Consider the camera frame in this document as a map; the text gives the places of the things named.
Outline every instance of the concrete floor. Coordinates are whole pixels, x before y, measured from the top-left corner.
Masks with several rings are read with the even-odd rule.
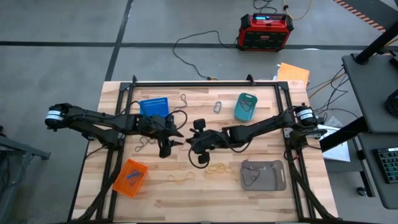
[[[290,1],[291,13],[302,14],[309,1]],[[0,40],[114,42],[127,0],[106,1],[0,1]],[[274,0],[281,12],[282,1]],[[221,40],[232,43],[239,18],[253,13],[251,1],[240,0],[135,0],[123,42],[174,43],[197,32],[216,29]],[[288,44],[367,45],[376,29],[332,0],[314,1],[313,9],[294,22]],[[188,39],[188,43],[217,43],[216,35]],[[77,132],[47,131],[44,117],[50,105],[69,102],[95,110],[113,48],[102,47],[0,47],[0,124],[10,138],[52,152],[49,161],[34,159],[19,190],[13,217],[29,223],[65,221],[75,192],[87,145]],[[272,78],[276,65],[290,63],[311,71],[311,85],[323,82],[341,68],[341,57],[353,50],[283,50],[279,53],[240,52],[236,49],[177,49],[204,75],[220,80]],[[171,48],[131,47],[120,50],[112,80],[199,80],[194,70],[175,58]],[[360,110],[352,89],[333,104],[356,114]],[[331,90],[310,101],[321,107]],[[343,124],[353,116],[330,111]],[[356,194],[359,174],[330,174],[341,218],[395,223],[398,213],[382,207],[378,197]]]

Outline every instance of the wheel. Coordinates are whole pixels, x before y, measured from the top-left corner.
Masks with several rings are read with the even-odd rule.
[[[357,187],[356,188],[356,192],[360,195],[360,196],[368,196],[368,193],[366,192],[366,189],[364,187]]]

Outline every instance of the wooden tabletop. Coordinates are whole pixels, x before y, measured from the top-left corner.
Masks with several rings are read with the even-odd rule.
[[[120,82],[105,82],[99,100],[98,111],[114,114]],[[293,105],[309,105],[307,93],[302,82],[289,82]],[[278,109],[273,87],[144,87],[134,88],[133,100],[167,97],[169,108],[183,106],[181,94],[186,94],[188,106],[183,110],[188,114],[187,124],[180,130],[186,137],[192,137],[189,129],[196,119],[205,118],[206,128],[221,130],[222,127],[239,125],[234,119],[234,107],[240,93],[256,95],[258,102],[252,124],[277,115]],[[221,112],[213,112],[217,101],[222,102]],[[131,113],[139,113],[134,105]],[[175,123],[182,124],[184,117],[176,114]],[[243,153],[229,149],[211,151],[210,165],[218,163],[230,167],[229,172],[208,174],[206,170],[194,168],[188,161],[190,145],[175,146],[172,154],[161,159],[157,144],[148,144],[135,152],[140,145],[140,136],[128,136],[124,148],[123,164],[128,159],[141,162],[149,167],[146,179],[135,198],[118,195],[114,222],[274,222],[297,221],[292,193],[289,167],[283,158],[285,151],[282,131],[277,130],[254,138]],[[309,139],[313,146],[318,141]],[[98,141],[90,143],[88,153],[99,148]],[[303,150],[310,187],[319,201],[332,214],[337,216],[328,174],[322,153],[318,149]],[[106,149],[87,158],[73,210],[73,218],[83,214],[100,191],[104,172]],[[284,163],[287,188],[284,191],[245,191],[241,188],[239,168],[243,160],[274,161]],[[107,215],[110,192],[105,200],[104,215]],[[305,214],[308,213],[305,197],[300,191]]]

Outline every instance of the orange basket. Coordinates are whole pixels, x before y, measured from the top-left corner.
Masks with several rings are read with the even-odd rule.
[[[147,173],[147,166],[128,159],[113,184],[113,190],[129,197],[134,197],[138,193]]]

